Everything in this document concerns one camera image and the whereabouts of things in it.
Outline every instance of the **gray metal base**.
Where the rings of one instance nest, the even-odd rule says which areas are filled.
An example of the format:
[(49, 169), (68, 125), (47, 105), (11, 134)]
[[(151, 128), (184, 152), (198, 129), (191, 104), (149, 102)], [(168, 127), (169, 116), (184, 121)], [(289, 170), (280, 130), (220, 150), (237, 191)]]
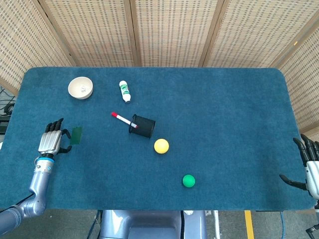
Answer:
[[(184, 214), (184, 239), (207, 239), (205, 211)], [(180, 211), (104, 210), (100, 239), (180, 239)]]

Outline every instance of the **green ball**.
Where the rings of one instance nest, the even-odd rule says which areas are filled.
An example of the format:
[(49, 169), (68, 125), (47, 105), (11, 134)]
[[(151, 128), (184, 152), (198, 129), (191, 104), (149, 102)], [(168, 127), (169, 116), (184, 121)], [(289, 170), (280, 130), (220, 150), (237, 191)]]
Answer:
[(195, 178), (192, 175), (187, 174), (183, 177), (183, 184), (186, 188), (191, 188), (195, 185)]

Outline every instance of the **robot finger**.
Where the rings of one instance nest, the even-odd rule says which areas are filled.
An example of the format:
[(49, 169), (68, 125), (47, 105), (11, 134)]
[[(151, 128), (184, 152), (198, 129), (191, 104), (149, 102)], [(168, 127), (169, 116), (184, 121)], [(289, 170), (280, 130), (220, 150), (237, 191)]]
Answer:
[(314, 148), (315, 155), (316, 155), (316, 158), (317, 158), (316, 161), (318, 161), (319, 160), (319, 147), (318, 147), (318, 145), (315, 142), (311, 141), (311, 143), (313, 144), (313, 148)]
[(283, 174), (279, 174), (279, 177), (288, 185), (307, 191), (307, 187), (305, 183), (292, 181)]
[(308, 139), (307, 136), (305, 136), (304, 134), (301, 134), (301, 138), (304, 140), (305, 145), (306, 145), (306, 150), (307, 153), (309, 155), (309, 158), (311, 161), (316, 161), (317, 157), (315, 155), (315, 150), (312, 144), (312, 141), (310, 139)]
[(51, 125), (49, 131), (54, 131), (54, 128), (55, 128), (55, 126), (56, 126), (57, 123), (58, 123), (58, 121), (53, 122), (53, 124)]
[(58, 154), (59, 153), (68, 153), (71, 149), (72, 149), (72, 146), (70, 146), (70, 145), (67, 148), (60, 148)]
[(56, 130), (56, 131), (60, 130), (62, 121), (63, 121), (63, 118), (58, 120), (54, 130)]
[(62, 130), (62, 135), (66, 134), (68, 138), (71, 138), (70, 132), (65, 128)]
[(301, 159), (303, 161), (304, 167), (306, 167), (307, 166), (307, 162), (309, 161), (309, 156), (308, 156), (308, 153), (306, 151), (306, 148), (305, 148), (304, 144), (299, 139), (294, 138), (294, 142), (298, 146), (298, 149), (300, 151), (300, 156), (301, 156)]
[(48, 125), (46, 126), (45, 131), (44, 131), (45, 133), (49, 132), (51, 125), (52, 125), (52, 123), (48, 123)]

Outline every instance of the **woven panel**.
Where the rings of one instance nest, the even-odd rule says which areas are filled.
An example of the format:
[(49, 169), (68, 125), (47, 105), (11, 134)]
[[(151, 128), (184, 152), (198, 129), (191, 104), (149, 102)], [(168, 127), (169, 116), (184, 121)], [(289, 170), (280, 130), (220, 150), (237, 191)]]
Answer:
[(44, 3), (81, 66), (133, 66), (123, 0)]
[(197, 67), (216, 0), (136, 0), (143, 66)]
[(310, 138), (312, 141), (319, 141), (319, 132), (307, 134), (307, 137)]
[(0, 79), (12, 88), (29, 68), (71, 65), (31, 0), (1, 0), (0, 22)]
[(269, 67), (318, 9), (318, 0), (230, 0), (207, 66)]
[(281, 66), (300, 129), (319, 121), (319, 28)]

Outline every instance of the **green card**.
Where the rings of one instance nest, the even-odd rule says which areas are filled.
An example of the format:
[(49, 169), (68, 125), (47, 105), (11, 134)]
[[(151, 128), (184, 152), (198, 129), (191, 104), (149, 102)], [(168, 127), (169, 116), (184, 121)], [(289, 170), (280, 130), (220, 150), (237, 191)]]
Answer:
[(82, 127), (73, 127), (70, 145), (79, 144), (82, 136)]

